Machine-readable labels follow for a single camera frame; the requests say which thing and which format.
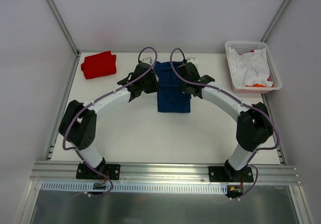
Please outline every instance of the white wall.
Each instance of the white wall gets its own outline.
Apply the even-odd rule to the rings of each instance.
[[[79,50],[224,52],[259,41],[282,0],[54,0]]]
[[[293,0],[268,41],[283,82],[268,100],[316,223],[321,221],[320,6],[321,0]]]
[[[13,223],[73,53],[44,0],[0,0],[0,217]]]

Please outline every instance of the folded blue cloth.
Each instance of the folded blue cloth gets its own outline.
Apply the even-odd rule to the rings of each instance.
[[[182,62],[173,62],[177,69]],[[160,90],[157,92],[157,109],[162,113],[190,113],[191,95],[182,93],[182,81],[175,75],[170,62],[155,65]]]

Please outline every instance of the perforated metal strip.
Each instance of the perforated metal strip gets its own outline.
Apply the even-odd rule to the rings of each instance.
[[[43,181],[42,190],[59,191],[97,191],[93,190],[92,182],[68,182],[68,181]],[[226,194],[227,186],[222,184],[138,184],[138,183],[114,183],[113,192],[143,192],[143,193],[197,193],[197,194]]]

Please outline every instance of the folded red cloth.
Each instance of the folded red cloth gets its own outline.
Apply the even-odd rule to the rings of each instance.
[[[116,73],[116,55],[108,51],[88,56],[80,67],[86,79],[112,75]]]

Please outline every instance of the laundry basket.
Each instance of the laundry basket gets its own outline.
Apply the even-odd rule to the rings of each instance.
[[[273,82],[273,87],[241,87],[233,79],[231,59],[229,54],[227,54],[227,49],[231,47],[235,49],[238,54],[243,54],[247,52],[251,52],[256,49],[266,49],[266,59],[267,65],[270,69],[270,81]],[[254,41],[227,41],[225,43],[225,51],[227,55],[227,61],[229,64],[230,75],[232,80],[232,89],[234,92],[254,92],[254,93],[267,93],[271,90],[279,90],[282,88],[282,82],[277,72],[270,48],[264,42],[254,42]]]

